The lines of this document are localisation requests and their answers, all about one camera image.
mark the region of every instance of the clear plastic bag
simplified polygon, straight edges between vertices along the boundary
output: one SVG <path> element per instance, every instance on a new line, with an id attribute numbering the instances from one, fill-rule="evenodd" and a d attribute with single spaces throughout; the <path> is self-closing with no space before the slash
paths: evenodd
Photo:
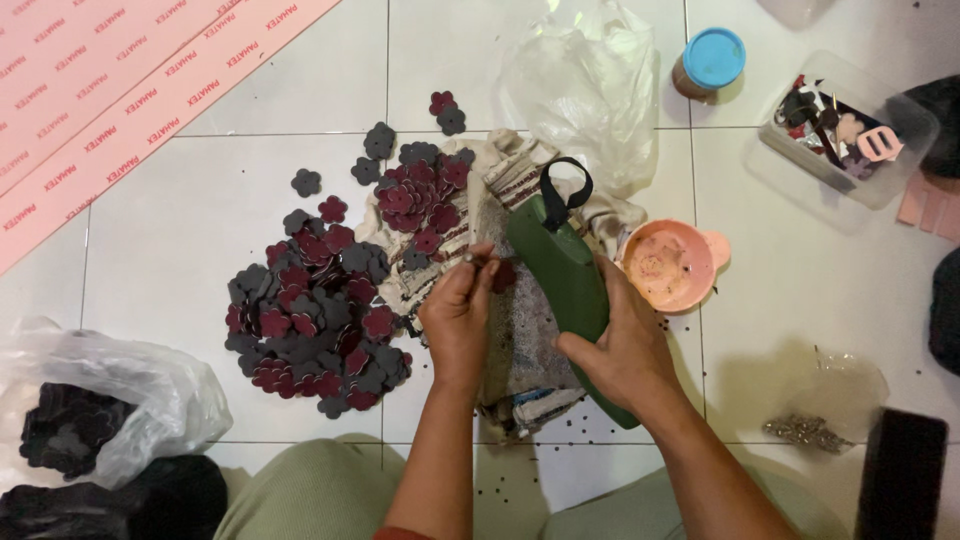
<path id="1" fill-rule="evenodd" d="M 653 27 L 616 0 L 575 12 L 572 28 L 555 10 L 508 51 L 498 82 L 503 120 L 516 125 L 518 115 L 598 187 L 625 195 L 657 169 Z"/>
<path id="2" fill-rule="evenodd" d="M 17 484 L 58 487 L 54 470 L 20 456 L 26 412 L 45 382 L 66 383 L 137 405 L 97 455 L 93 481 L 114 489 L 157 457 L 192 454 L 233 426 L 227 397 L 209 365 L 161 345 L 62 331 L 46 318 L 21 323 L 0 345 L 0 491 Z"/>
<path id="3" fill-rule="evenodd" d="M 796 446 L 843 454 L 866 442 L 890 389 L 873 363 L 854 356 L 817 350 L 816 367 L 763 430 Z"/>

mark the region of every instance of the pink bowl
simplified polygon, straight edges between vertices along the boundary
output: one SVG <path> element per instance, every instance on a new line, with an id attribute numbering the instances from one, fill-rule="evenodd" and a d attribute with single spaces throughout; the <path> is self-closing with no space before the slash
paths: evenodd
<path id="1" fill-rule="evenodd" d="M 703 300 L 728 260 L 730 242 L 722 234 L 657 219 L 630 234 L 620 265 L 654 309 L 675 313 Z"/>

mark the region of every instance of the black loop handle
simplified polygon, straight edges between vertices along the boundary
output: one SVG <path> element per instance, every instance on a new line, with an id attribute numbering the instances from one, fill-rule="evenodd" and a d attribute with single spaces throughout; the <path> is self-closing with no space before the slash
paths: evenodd
<path id="1" fill-rule="evenodd" d="M 560 193 L 557 192 L 557 188 L 553 186 L 553 181 L 550 180 L 550 165 L 559 162 L 570 163 L 584 171 L 584 175 L 587 176 L 587 183 L 584 188 L 570 195 L 566 203 Z M 566 223 L 571 210 L 587 203 L 587 199 L 593 193 L 593 178 L 590 177 L 586 168 L 574 158 L 556 158 L 544 165 L 540 172 L 540 193 L 543 195 L 543 204 L 546 206 L 546 219 L 543 220 L 543 226 L 551 233 L 555 233 L 561 225 Z"/>

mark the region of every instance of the red sleeve cuff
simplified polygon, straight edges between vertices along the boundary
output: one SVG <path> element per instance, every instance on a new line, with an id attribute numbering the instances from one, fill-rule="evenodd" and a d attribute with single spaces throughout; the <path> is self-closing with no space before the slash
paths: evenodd
<path id="1" fill-rule="evenodd" d="M 378 530 L 373 536 L 373 540 L 433 540 L 429 536 L 423 536 L 418 532 L 407 530 L 405 528 L 384 527 Z"/>

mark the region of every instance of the bowl handle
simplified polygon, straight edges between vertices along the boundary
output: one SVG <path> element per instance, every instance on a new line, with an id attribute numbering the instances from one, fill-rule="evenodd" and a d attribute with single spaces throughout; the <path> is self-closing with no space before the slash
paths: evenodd
<path id="1" fill-rule="evenodd" d="M 703 235 L 707 239 L 707 246 L 713 256 L 713 268 L 719 270 L 730 260 L 730 241 L 717 231 L 704 231 Z"/>

